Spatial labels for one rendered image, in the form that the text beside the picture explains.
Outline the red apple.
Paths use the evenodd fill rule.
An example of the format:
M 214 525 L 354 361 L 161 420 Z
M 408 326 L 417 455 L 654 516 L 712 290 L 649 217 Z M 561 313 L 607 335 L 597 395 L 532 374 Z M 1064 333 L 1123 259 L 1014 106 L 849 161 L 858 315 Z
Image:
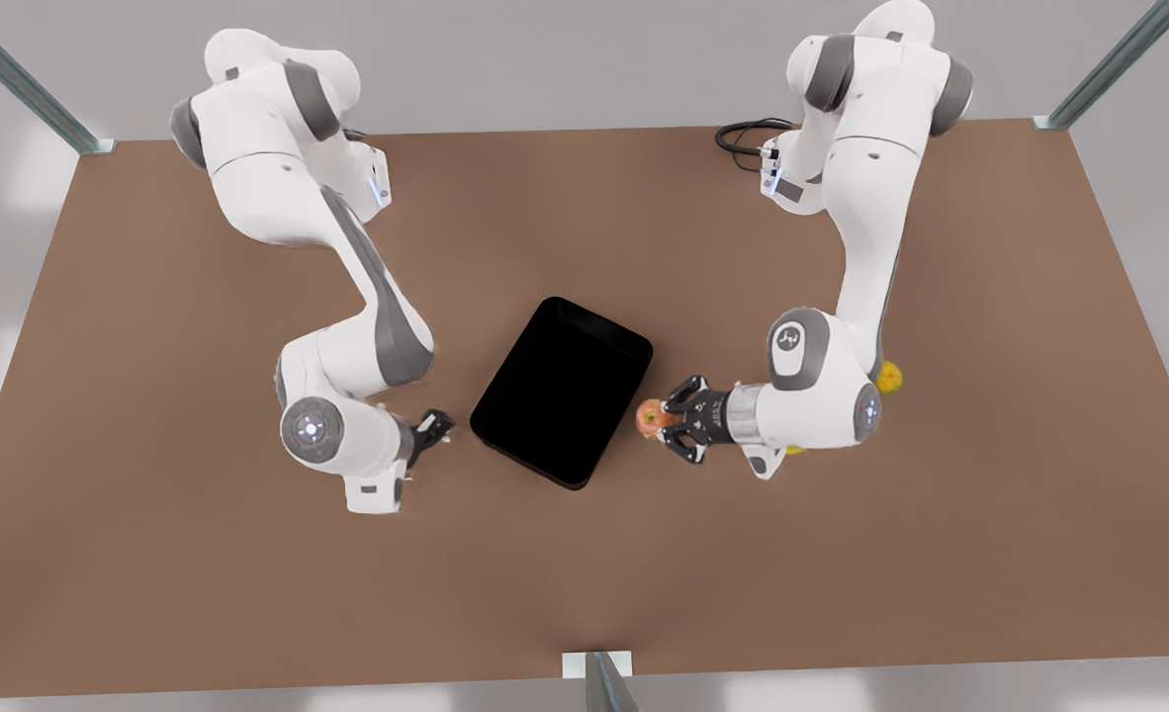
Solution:
M 680 421 L 678 414 L 665 410 L 665 402 L 662 400 L 644 400 L 639 402 L 635 419 L 639 434 L 653 441 L 660 441 L 660 433 L 679 424 Z

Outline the black storage box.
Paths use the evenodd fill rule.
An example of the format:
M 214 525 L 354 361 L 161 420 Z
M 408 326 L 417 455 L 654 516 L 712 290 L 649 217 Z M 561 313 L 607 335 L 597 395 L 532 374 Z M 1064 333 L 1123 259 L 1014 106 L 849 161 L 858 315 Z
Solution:
M 587 486 L 653 344 L 562 297 L 540 302 L 470 415 L 490 449 L 565 490 Z

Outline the yellow fruit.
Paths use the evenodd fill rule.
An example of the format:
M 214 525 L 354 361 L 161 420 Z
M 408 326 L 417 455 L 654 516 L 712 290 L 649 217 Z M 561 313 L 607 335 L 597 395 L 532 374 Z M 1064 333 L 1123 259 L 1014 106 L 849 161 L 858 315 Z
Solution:
M 904 378 L 895 364 L 883 361 L 869 382 L 866 376 L 833 376 L 828 387 L 815 385 L 814 396 L 802 398 L 796 415 L 796 437 L 784 434 L 782 452 L 848 449 L 876 431 L 881 419 L 881 398 L 901 388 Z

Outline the silver frame post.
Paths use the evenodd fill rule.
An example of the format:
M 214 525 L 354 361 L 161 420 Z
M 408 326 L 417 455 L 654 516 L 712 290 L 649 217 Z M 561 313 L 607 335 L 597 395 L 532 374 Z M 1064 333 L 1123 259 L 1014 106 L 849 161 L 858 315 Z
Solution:
M 98 138 L 0 44 L 0 84 L 79 155 L 110 155 L 116 141 Z
M 642 712 L 628 680 L 632 654 L 567 652 L 561 656 L 562 678 L 584 680 L 584 712 Z
M 1157 44 L 1169 32 L 1169 0 L 1154 0 L 1134 26 L 1118 40 L 1104 58 L 1087 72 L 1074 89 L 1045 116 L 1031 117 L 1036 131 L 1065 132 L 1082 118 L 1111 87 L 1142 58 L 1151 44 Z

